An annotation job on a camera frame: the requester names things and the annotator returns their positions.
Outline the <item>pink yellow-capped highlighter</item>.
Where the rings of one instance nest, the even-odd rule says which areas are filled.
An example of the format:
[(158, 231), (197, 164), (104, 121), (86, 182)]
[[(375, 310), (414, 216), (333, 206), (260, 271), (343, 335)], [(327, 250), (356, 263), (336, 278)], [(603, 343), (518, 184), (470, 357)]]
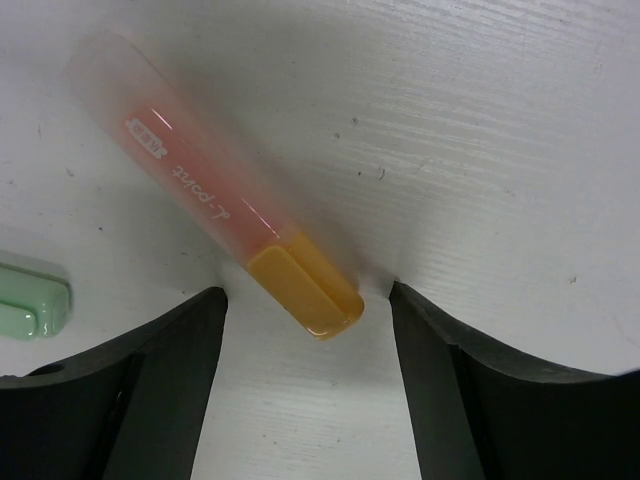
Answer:
[(87, 36), (67, 77), (94, 121), (311, 335), (326, 340), (360, 319), (354, 283), (135, 45), (109, 31)]

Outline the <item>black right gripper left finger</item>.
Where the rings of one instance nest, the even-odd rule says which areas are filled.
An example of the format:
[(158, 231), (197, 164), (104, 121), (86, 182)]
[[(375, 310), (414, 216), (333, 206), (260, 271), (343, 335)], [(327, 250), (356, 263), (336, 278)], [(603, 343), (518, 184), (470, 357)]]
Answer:
[(89, 350), (2, 376), (2, 478), (190, 478), (227, 308), (209, 288)]

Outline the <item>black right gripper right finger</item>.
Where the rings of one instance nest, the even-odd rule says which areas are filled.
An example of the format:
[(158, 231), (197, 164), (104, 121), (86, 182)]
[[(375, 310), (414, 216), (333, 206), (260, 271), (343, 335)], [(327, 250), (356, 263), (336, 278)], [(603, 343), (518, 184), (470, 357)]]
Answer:
[(389, 295), (425, 479), (635, 479), (639, 375), (604, 375), (517, 350), (410, 286)]

